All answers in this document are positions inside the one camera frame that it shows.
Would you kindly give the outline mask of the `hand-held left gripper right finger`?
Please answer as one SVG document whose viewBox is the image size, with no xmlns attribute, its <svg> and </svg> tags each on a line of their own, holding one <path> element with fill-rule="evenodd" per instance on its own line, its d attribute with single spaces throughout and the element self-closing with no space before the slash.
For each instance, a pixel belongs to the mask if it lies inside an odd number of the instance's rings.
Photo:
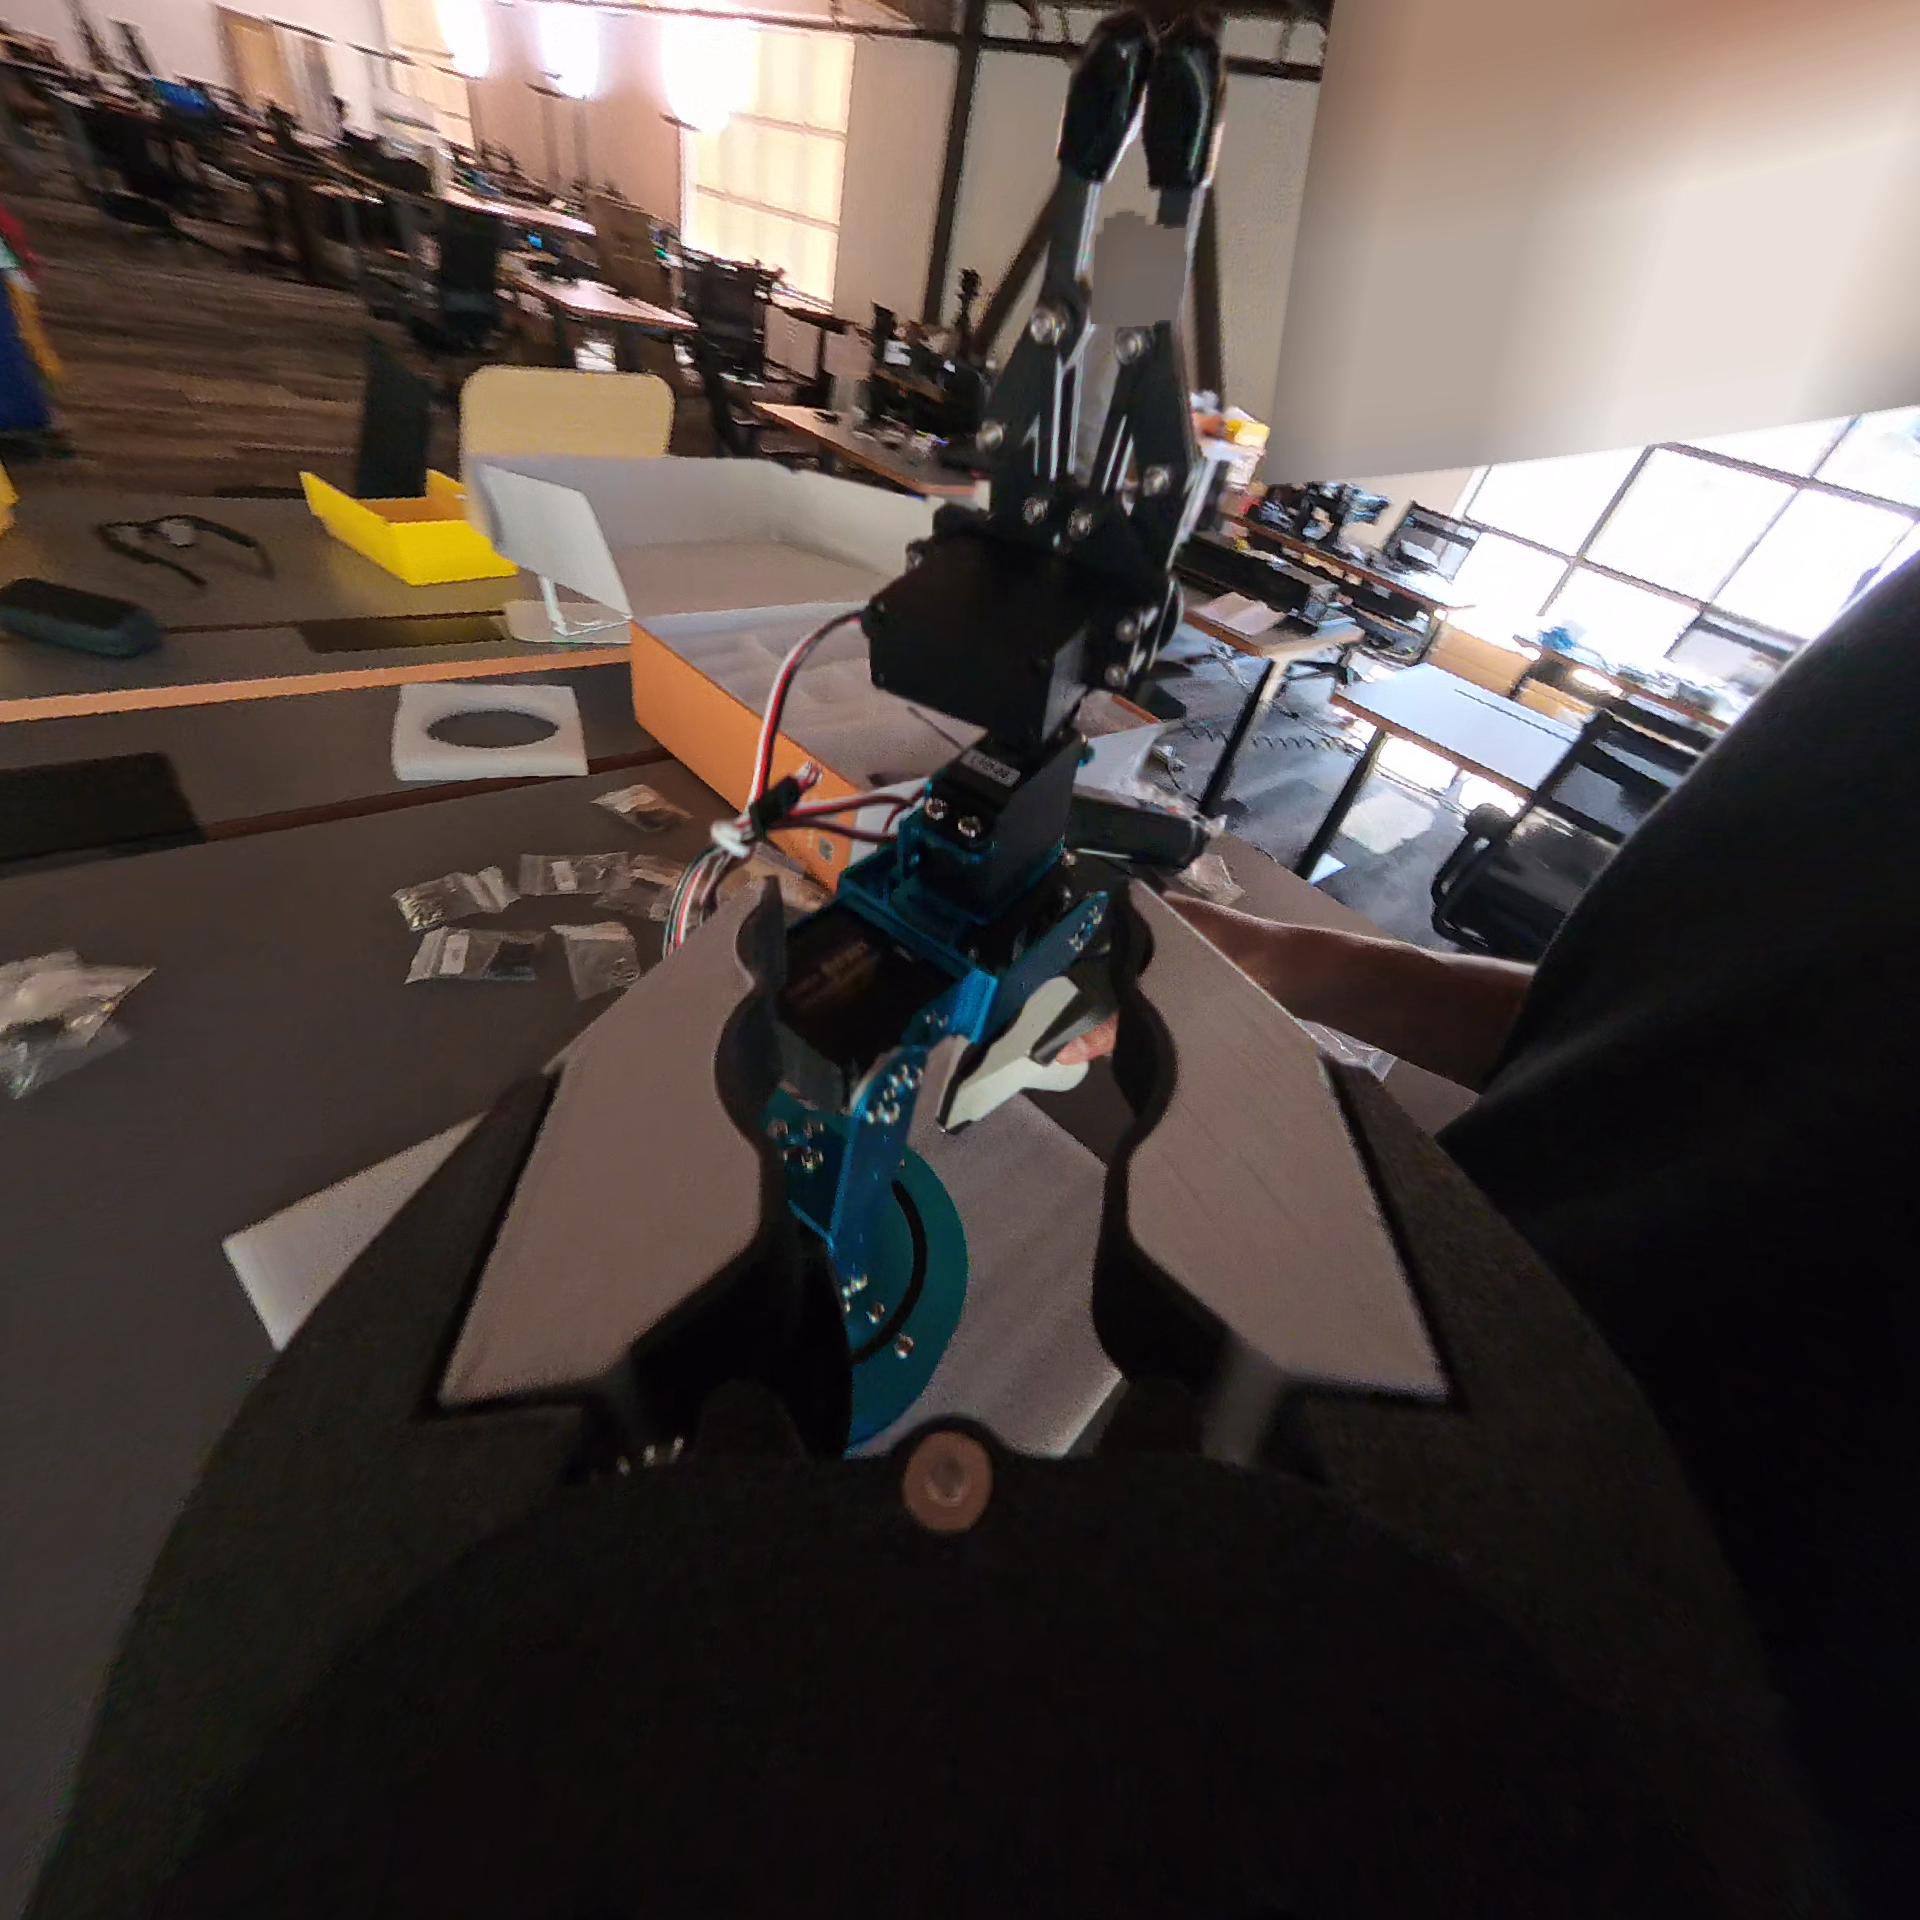
<svg viewBox="0 0 1920 1920">
<path fill-rule="evenodd" d="M 1131 1119 L 1094 1246 L 1094 1336 L 1251 1468 L 1309 1396 L 1450 1392 L 1332 1067 L 1139 881 L 1118 898 L 1114 1072 Z"/>
</svg>

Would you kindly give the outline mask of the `scattered clear screw bags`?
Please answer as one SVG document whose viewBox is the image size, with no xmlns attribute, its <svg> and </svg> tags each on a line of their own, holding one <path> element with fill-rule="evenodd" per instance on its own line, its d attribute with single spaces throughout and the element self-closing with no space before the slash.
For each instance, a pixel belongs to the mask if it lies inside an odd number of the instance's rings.
<svg viewBox="0 0 1920 1920">
<path fill-rule="evenodd" d="M 691 852 L 715 802 L 682 769 L 516 786 L 5 881 L 5 960 L 134 974 L 105 1080 L 169 1112 L 380 1112 L 513 1080 L 587 1007 L 597 897 L 636 852 Z"/>
</svg>

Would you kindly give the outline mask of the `black office chair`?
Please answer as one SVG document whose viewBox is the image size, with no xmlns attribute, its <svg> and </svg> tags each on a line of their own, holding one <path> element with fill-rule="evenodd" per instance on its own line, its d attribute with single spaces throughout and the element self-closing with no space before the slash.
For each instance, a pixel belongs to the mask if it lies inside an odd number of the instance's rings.
<svg viewBox="0 0 1920 1920">
<path fill-rule="evenodd" d="M 1430 928 L 1452 947 L 1537 963 L 1580 898 L 1681 782 L 1713 731 L 1599 712 L 1517 806 L 1476 808 L 1430 882 Z"/>
</svg>

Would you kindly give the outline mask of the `rows of office workstations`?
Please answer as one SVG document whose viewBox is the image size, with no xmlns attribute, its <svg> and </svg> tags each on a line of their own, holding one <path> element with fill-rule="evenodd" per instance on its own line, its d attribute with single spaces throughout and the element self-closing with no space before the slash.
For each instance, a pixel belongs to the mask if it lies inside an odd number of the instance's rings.
<svg viewBox="0 0 1920 1920">
<path fill-rule="evenodd" d="M 181 496 L 351 478 L 365 340 L 463 378 L 507 344 L 525 210 L 612 187 L 682 232 L 667 28 L 854 42 L 833 305 L 918 314 L 937 262 L 954 6 L 5 6 L 84 87 L 51 119 L 82 210 L 33 216 L 62 355 L 52 478 Z"/>
</svg>

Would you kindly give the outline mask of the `person's black shirt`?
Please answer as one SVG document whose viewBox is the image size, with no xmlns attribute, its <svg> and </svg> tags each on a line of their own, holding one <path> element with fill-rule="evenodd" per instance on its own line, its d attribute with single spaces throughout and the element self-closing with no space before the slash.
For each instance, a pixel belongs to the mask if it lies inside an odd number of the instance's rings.
<svg viewBox="0 0 1920 1920">
<path fill-rule="evenodd" d="M 1916 562 L 1614 856 L 1445 1148 L 1667 1430 L 1857 1911 L 1916 1916 Z"/>
</svg>

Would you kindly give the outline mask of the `orange white cardboard box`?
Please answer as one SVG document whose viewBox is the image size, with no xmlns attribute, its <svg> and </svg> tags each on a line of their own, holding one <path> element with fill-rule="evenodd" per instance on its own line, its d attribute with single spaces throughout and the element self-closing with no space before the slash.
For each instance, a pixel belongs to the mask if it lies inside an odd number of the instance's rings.
<svg viewBox="0 0 1920 1920">
<path fill-rule="evenodd" d="M 766 463 L 582 452 L 463 457 L 468 516 L 530 577 L 537 639 L 614 617 L 639 728 L 727 802 L 747 796 L 787 651 L 858 612 L 933 503 Z"/>
</svg>

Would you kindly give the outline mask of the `dark blue glasses case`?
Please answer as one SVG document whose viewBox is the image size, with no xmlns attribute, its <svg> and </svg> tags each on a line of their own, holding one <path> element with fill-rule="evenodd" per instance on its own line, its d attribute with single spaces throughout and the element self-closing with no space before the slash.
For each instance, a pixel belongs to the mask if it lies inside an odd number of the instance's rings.
<svg viewBox="0 0 1920 1920">
<path fill-rule="evenodd" d="M 150 611 L 41 578 L 2 586 L 2 634 L 103 660 L 145 658 L 165 642 L 165 626 Z"/>
</svg>

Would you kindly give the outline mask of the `blue toy robot arm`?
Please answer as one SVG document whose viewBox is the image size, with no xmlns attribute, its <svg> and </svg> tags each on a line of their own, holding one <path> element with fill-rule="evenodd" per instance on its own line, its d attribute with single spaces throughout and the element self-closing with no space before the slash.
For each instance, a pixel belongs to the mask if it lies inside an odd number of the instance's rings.
<svg viewBox="0 0 1920 1920">
<path fill-rule="evenodd" d="M 766 1122 L 843 1314 L 853 1449 L 921 1399 L 965 1303 L 958 1230 L 905 1180 L 935 1049 L 1003 1040 L 1107 939 L 1114 886 L 1071 850 L 1075 715 L 1133 689 L 1181 615 L 1172 562 L 1206 487 L 1180 330 L 1225 80 L 1203 6 L 1094 25 L 1041 291 L 974 434 L 988 499 L 937 511 L 858 615 L 875 689 L 977 742 L 787 932 L 775 996 Z"/>
</svg>

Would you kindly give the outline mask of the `large office window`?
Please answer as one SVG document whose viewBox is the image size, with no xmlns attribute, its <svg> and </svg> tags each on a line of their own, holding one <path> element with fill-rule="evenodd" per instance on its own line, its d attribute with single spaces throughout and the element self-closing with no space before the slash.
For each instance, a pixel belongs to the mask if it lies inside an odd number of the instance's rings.
<svg viewBox="0 0 1920 1920">
<path fill-rule="evenodd" d="M 778 273 L 828 305 L 837 276 L 854 42 L 694 20 L 662 31 L 682 128 L 682 238 L 697 255 Z"/>
<path fill-rule="evenodd" d="M 1916 559 L 1917 412 L 1485 467 L 1459 586 L 1526 684 L 1737 718 Z"/>
</svg>

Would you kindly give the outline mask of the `black eyeglasses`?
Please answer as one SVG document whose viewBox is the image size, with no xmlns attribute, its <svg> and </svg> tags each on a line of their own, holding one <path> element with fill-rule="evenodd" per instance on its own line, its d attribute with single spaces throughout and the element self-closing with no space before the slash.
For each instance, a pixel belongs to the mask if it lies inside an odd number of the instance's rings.
<svg viewBox="0 0 1920 1920">
<path fill-rule="evenodd" d="M 261 580 L 276 580 L 271 552 L 255 535 L 205 514 L 100 520 L 94 535 L 118 560 L 159 570 L 199 593 L 209 588 L 204 562 L 218 544 L 238 554 L 238 566 Z"/>
</svg>

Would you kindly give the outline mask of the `white office table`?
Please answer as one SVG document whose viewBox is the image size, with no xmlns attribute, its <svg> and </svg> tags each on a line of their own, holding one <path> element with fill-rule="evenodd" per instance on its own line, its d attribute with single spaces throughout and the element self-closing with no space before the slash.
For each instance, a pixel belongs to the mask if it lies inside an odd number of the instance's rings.
<svg viewBox="0 0 1920 1920">
<path fill-rule="evenodd" d="M 1379 681 L 1335 686 L 1329 707 L 1371 734 L 1291 866 L 1307 882 L 1322 878 L 1387 742 L 1405 742 L 1517 798 L 1537 792 L 1577 742 L 1575 728 L 1430 663 Z"/>
</svg>

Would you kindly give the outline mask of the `person's right forearm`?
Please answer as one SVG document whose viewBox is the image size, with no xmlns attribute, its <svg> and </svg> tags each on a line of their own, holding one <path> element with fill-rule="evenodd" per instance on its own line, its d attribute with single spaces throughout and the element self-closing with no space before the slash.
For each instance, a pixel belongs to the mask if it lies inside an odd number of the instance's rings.
<svg viewBox="0 0 1920 1920">
<path fill-rule="evenodd" d="M 1481 1088 L 1497 1067 L 1534 978 L 1534 967 L 1499 958 L 1279 924 L 1204 900 L 1169 906 L 1294 1017 L 1460 1088 Z"/>
</svg>

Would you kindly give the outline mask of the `yellow plastic tray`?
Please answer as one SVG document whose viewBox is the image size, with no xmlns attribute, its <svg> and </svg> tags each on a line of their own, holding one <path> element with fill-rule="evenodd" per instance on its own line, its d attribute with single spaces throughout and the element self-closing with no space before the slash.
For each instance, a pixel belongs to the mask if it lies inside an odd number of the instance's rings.
<svg viewBox="0 0 1920 1920">
<path fill-rule="evenodd" d="M 418 496 L 359 499 L 310 472 L 300 473 L 300 486 L 335 544 L 405 586 L 475 586 L 519 571 L 468 520 L 462 483 L 444 472 L 427 468 Z"/>
</svg>

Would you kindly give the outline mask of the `clear acrylic stand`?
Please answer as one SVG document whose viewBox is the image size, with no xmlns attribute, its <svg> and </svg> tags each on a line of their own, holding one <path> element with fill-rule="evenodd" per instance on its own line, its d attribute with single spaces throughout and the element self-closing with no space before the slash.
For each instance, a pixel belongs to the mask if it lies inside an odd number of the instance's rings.
<svg viewBox="0 0 1920 1920">
<path fill-rule="evenodd" d="M 502 626 L 519 646 L 579 648 L 614 646 L 623 635 L 631 612 L 591 599 L 566 599 L 558 584 L 537 577 L 537 594 L 502 607 Z"/>
</svg>

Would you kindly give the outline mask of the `light wooden chair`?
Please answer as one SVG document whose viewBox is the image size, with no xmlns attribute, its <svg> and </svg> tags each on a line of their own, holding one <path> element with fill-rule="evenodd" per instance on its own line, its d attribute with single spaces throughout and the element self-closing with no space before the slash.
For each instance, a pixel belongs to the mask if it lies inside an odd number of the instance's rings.
<svg viewBox="0 0 1920 1920">
<path fill-rule="evenodd" d="M 487 367 L 459 396 L 462 468 L 506 457 L 667 452 L 677 399 L 659 376 Z"/>
</svg>

